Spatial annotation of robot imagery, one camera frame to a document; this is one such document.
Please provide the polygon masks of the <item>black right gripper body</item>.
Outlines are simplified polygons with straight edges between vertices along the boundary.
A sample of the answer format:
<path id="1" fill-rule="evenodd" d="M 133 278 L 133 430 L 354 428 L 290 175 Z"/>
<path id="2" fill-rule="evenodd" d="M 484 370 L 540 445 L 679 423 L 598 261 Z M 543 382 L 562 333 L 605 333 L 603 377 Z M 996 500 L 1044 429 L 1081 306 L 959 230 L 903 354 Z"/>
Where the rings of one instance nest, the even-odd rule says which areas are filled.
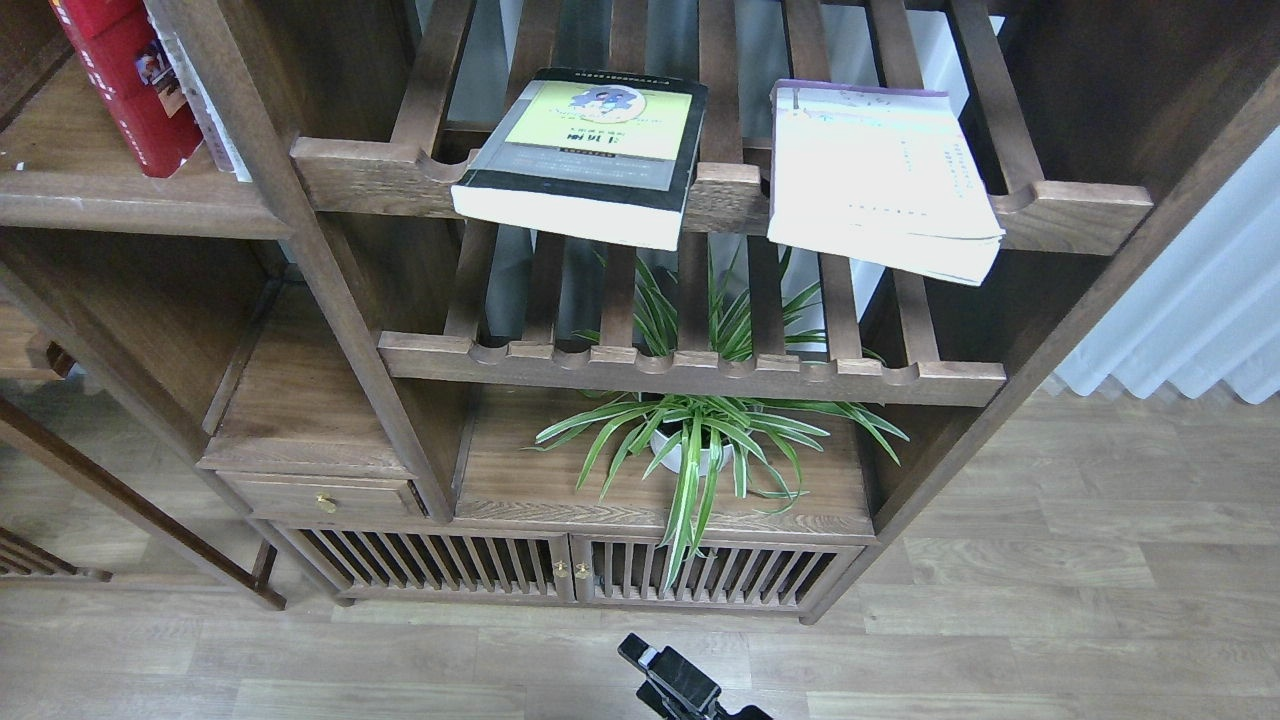
<path id="1" fill-rule="evenodd" d="M 646 648 L 636 657 L 645 682 L 636 697 L 664 719 L 772 719 L 755 705 L 736 714 L 721 703 L 721 687 L 672 648 Z"/>

